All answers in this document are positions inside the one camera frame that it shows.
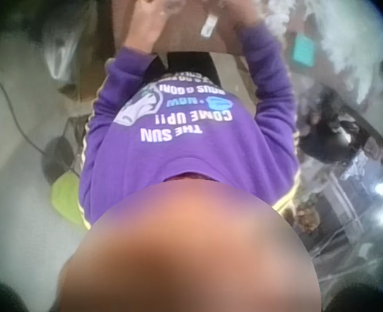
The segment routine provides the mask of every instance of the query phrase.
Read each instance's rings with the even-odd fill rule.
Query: teal sticky note
[[[303,34],[297,34],[294,44],[293,60],[308,67],[315,64],[315,43]]]

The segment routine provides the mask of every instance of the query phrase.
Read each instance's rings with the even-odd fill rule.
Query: purple long sleeve shirt
[[[79,189],[88,226],[126,196],[184,173],[243,189],[270,205],[288,196],[299,167],[296,107],[280,47],[264,24],[241,31],[240,38],[258,88],[254,119],[239,98],[197,73],[144,86],[154,57],[119,52],[88,123]]]

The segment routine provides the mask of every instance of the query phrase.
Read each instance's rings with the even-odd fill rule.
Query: sleeve
[[[288,71],[282,60],[278,41],[264,23],[241,30],[243,52],[252,79],[257,86],[255,121],[272,156],[274,166],[270,175],[277,183],[278,194],[274,208],[283,212],[291,202],[299,184],[299,163],[295,143],[297,139],[295,97]]]
[[[86,125],[82,172],[79,187],[79,208],[87,228],[90,212],[90,188],[96,155],[120,109],[138,92],[146,70],[154,56],[122,48],[107,66],[107,76],[93,101],[93,113]]]

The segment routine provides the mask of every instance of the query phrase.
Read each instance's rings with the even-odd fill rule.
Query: hand
[[[137,0],[125,46],[151,53],[169,17],[178,13],[186,0]]]
[[[263,21],[264,15],[254,0],[221,0],[237,24],[249,27]]]

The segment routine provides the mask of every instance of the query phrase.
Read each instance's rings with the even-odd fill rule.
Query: purple sweatshirt
[[[154,57],[119,52],[88,123],[79,189],[87,226],[130,194],[184,173],[270,205],[290,199],[299,167],[296,107],[280,47],[264,24],[240,38],[258,88],[254,119],[236,96],[197,73],[144,86]]]

